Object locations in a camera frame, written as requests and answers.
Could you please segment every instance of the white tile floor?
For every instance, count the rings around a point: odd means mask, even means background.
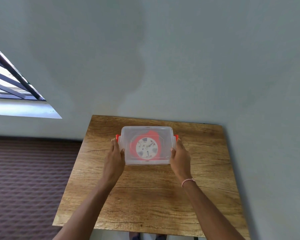
[[[143,233],[141,234],[142,240],[155,240],[155,234]],[[129,240],[128,232],[111,231],[111,230],[98,230],[94,229],[90,240]],[[189,236],[172,236],[169,235],[167,240],[193,240],[193,237]],[[200,237],[199,240],[206,240],[206,238]]]

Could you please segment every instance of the forearm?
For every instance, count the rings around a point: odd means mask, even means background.
[[[186,181],[183,188],[190,199],[207,240],[244,240],[195,182]]]
[[[100,211],[112,188],[113,185],[101,179],[72,214],[60,232],[54,237],[54,240],[89,239]]]

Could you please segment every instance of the hand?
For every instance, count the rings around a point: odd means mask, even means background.
[[[114,187],[124,171],[124,149],[120,151],[117,140],[111,139],[110,150],[104,159],[102,180]]]
[[[180,183],[185,179],[192,179],[190,171],[190,155],[180,139],[176,141],[176,150],[171,148],[170,165]]]

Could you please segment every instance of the person's left arm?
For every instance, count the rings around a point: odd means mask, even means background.
[[[104,160],[102,177],[97,186],[72,214],[54,240],[89,240],[100,211],[123,173],[124,166],[124,149],[120,151],[117,140],[112,139],[110,151]]]

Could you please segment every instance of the person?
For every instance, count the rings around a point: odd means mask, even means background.
[[[208,240],[244,240],[227,218],[200,190],[190,171],[190,154],[180,139],[176,150],[171,148],[170,165],[196,213],[201,229]],[[117,140],[111,140],[110,150],[104,160],[104,168],[97,186],[72,214],[54,240],[88,240],[99,213],[112,188],[124,171],[124,149],[120,151]],[[130,239],[139,240],[139,233],[130,233]],[[166,239],[166,235],[157,235]]]

